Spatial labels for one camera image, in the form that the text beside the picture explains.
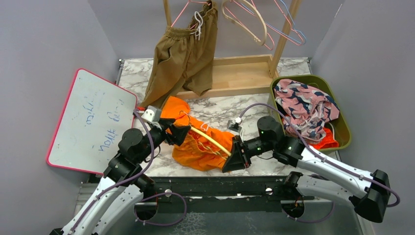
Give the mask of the pink shark print shorts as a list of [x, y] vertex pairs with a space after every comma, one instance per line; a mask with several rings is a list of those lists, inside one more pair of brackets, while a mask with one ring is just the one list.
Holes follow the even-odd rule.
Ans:
[[275, 101], [285, 111], [281, 118], [291, 136], [300, 134], [312, 146], [325, 136], [326, 124], [339, 117], [340, 109], [327, 93], [291, 79], [282, 79], [274, 87]]

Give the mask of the red orange shorts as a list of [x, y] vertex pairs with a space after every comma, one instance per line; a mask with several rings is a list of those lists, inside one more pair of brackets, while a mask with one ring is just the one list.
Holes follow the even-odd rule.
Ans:
[[312, 144], [312, 146], [315, 149], [327, 149], [327, 148], [339, 147], [339, 143], [335, 140], [332, 131], [326, 127], [324, 127], [323, 130], [325, 131], [326, 136], [318, 144]]

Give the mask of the beige wooden hanger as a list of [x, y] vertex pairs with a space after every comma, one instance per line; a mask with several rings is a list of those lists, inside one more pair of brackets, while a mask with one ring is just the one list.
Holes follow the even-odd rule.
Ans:
[[238, 6], [231, 4], [230, 9], [238, 17], [238, 19], [240, 19], [248, 28], [251, 29], [251, 31], [254, 31], [254, 29], [257, 29], [257, 27], [259, 27], [258, 21]]

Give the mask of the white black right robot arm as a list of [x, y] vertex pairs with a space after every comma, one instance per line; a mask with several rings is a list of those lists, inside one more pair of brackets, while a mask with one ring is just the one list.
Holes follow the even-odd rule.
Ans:
[[231, 154], [222, 172], [250, 167], [251, 157], [271, 151], [278, 162], [316, 173], [316, 177], [292, 171], [275, 190], [283, 199], [319, 197], [344, 202], [353, 207], [362, 218], [375, 223], [384, 219], [388, 201], [389, 177], [381, 171], [369, 172], [354, 168], [333, 159], [301, 140], [286, 136], [282, 126], [273, 117], [264, 116], [257, 121], [259, 136], [242, 140], [232, 138]]

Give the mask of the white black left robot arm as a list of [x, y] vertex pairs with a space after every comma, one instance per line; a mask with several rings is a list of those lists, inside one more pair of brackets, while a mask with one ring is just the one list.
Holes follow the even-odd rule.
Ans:
[[141, 163], [155, 155], [156, 147], [166, 141], [170, 145], [181, 145], [191, 129], [174, 125], [175, 120], [161, 118], [145, 128], [146, 135], [139, 129], [131, 128], [124, 132], [118, 143], [117, 154], [109, 161], [104, 175], [93, 194], [78, 214], [63, 228], [51, 231], [52, 235], [105, 235], [109, 229], [135, 203], [144, 204], [143, 221], [157, 212], [157, 199], [172, 196], [167, 189], [157, 193], [155, 182], [145, 175]]

